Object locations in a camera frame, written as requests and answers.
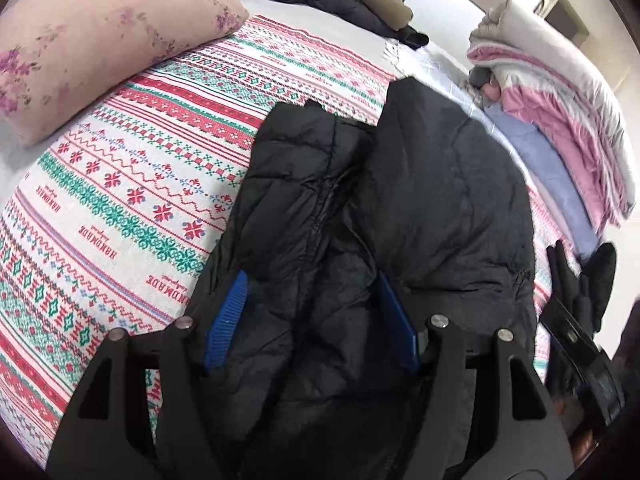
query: patterned bedspread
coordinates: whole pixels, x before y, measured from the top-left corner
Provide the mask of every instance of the patterned bedspread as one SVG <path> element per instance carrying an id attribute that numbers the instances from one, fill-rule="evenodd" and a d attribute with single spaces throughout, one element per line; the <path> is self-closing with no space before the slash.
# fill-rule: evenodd
<path id="1" fill-rule="evenodd" d="M 39 158 L 0 219 L 0 416 L 39 464 L 105 332 L 182 313 L 271 107 L 376 123 L 392 77 L 257 16 L 119 86 Z"/>

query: white wall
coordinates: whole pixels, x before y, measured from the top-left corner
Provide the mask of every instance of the white wall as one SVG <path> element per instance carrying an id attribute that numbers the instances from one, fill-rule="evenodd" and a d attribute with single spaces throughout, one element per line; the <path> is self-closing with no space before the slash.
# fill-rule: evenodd
<path id="1" fill-rule="evenodd" d="M 589 31 L 580 49 L 614 89 L 632 146 L 640 155 L 640 54 L 609 0 L 568 1 Z M 640 296 L 640 206 L 620 229 L 607 228 L 605 238 L 616 245 L 618 268 L 596 342 L 612 356 L 631 307 Z"/>
<path id="2" fill-rule="evenodd" d="M 640 59 L 632 66 L 629 76 L 618 88 L 616 97 L 631 133 L 634 152 L 638 156 L 640 155 Z M 602 331 L 598 334 L 596 342 L 606 350 L 609 356 L 612 356 L 620 344 L 620 335 L 631 307 L 640 296 L 640 205 L 636 206 L 631 218 L 620 229 L 608 228 L 605 236 L 616 245 L 618 267 L 613 294 L 604 317 Z"/>
<path id="3" fill-rule="evenodd" d="M 424 32 L 433 43 L 449 52 L 457 61 L 471 68 L 466 59 L 469 33 L 484 12 L 470 0 L 406 0 L 414 12 L 409 25 Z"/>

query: folded clothes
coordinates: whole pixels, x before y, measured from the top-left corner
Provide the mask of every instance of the folded clothes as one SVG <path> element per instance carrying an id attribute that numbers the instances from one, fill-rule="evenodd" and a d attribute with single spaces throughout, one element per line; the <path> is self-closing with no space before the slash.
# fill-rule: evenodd
<path id="1" fill-rule="evenodd" d="M 540 16 L 508 0 L 469 35 L 467 59 L 489 67 L 504 111 L 534 123 L 562 156 L 594 231 L 636 201 L 636 164 L 620 105 L 599 70 Z"/>
<path id="2" fill-rule="evenodd" d="M 549 140 L 535 124 L 525 123 L 502 110 L 495 103 L 484 111 L 517 150 L 527 167 L 536 174 L 553 197 L 571 230 L 575 251 L 588 258 L 598 247 L 587 210 L 574 181 Z"/>

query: pillow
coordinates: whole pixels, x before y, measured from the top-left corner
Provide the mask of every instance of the pillow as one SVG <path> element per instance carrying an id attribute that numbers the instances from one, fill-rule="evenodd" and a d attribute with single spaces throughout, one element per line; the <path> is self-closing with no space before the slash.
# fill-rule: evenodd
<path id="1" fill-rule="evenodd" d="M 19 0 L 0 16 L 0 116 L 34 144 L 109 88 L 247 17 L 239 0 Z"/>

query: metal screw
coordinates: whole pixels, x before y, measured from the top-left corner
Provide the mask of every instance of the metal screw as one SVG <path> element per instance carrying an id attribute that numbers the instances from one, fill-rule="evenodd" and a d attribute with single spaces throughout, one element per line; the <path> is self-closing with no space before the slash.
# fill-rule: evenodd
<path id="1" fill-rule="evenodd" d="M 508 328 L 501 328 L 498 330 L 498 339 L 500 341 L 504 341 L 505 343 L 510 343 L 513 341 L 513 332 Z"/>
<path id="2" fill-rule="evenodd" d="M 175 327 L 180 330 L 187 330 L 193 325 L 193 317 L 182 316 L 175 320 Z"/>
<path id="3" fill-rule="evenodd" d="M 444 314 L 433 314 L 431 324 L 437 328 L 446 328 L 449 324 L 449 318 Z"/>
<path id="4" fill-rule="evenodd" d="M 566 333 L 566 336 L 571 343 L 576 344 L 578 342 L 578 335 L 573 330 L 569 330 L 569 332 Z"/>
<path id="5" fill-rule="evenodd" d="M 109 332 L 109 335 L 107 337 L 112 341 L 120 341 L 120 339 L 122 339 L 126 335 L 127 331 L 123 328 L 114 328 Z"/>

